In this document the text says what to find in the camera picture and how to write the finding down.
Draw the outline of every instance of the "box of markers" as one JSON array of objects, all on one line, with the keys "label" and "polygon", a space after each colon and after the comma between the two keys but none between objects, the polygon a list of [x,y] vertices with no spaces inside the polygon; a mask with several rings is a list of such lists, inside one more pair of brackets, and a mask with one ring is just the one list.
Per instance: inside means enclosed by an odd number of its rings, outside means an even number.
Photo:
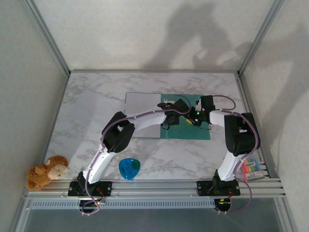
[{"label": "box of markers", "polygon": [[242,174],[245,181],[256,180],[264,178],[260,164],[256,158],[248,157],[241,166]]}]

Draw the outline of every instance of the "teddy bear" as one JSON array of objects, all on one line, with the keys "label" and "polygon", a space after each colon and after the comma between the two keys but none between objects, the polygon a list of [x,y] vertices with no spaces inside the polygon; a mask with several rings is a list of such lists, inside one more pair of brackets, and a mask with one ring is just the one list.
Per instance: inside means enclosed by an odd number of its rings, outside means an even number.
[{"label": "teddy bear", "polygon": [[52,156],[44,163],[32,167],[27,175],[26,187],[40,190],[52,180],[58,179],[68,168],[69,162],[63,156]]}]

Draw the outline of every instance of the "green cloth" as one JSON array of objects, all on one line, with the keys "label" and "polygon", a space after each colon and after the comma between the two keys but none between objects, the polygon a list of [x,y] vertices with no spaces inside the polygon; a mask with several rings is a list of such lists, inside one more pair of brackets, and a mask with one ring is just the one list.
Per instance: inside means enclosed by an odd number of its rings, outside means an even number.
[{"label": "green cloth", "polygon": [[[172,96],[173,94],[161,94],[161,102],[164,101],[164,99],[168,99],[169,101],[177,101],[180,97],[178,96]],[[182,94],[186,96],[189,100],[192,106],[196,105],[196,101],[198,101],[201,97],[201,95],[197,94]],[[203,122],[200,126],[201,128],[209,128],[207,122]],[[193,126],[190,123],[186,121],[184,117],[179,118],[179,125],[173,125],[170,126],[168,130],[161,128],[160,137],[161,139],[196,139],[196,140],[210,140],[211,135],[209,130],[203,130],[197,126]]]}]

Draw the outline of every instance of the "marble table surface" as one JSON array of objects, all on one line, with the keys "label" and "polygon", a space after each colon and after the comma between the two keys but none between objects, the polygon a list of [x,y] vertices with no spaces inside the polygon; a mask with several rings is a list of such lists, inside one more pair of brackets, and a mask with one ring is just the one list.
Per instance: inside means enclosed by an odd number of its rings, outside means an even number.
[{"label": "marble table surface", "polygon": [[[232,73],[72,73],[46,153],[68,158],[69,170],[60,179],[74,179],[94,157],[101,131],[114,113],[123,110],[127,92],[184,93],[233,98],[243,113],[238,87]],[[230,107],[215,98],[217,108]],[[225,132],[212,126],[210,140],[132,138],[102,174],[104,179],[122,179],[119,161],[141,162],[135,179],[211,178],[226,155]]]}]

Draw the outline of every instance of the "white wall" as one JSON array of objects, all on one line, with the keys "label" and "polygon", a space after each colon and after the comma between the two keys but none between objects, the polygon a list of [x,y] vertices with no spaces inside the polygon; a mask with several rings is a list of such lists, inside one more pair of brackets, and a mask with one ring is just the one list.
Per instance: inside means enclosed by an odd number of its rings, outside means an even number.
[{"label": "white wall", "polygon": [[41,161],[66,77],[21,0],[0,7],[0,231]]},{"label": "white wall", "polygon": [[236,70],[273,0],[35,0],[71,69]]},{"label": "white wall", "polygon": [[262,145],[300,232],[309,231],[309,1],[287,0],[245,72]]}]

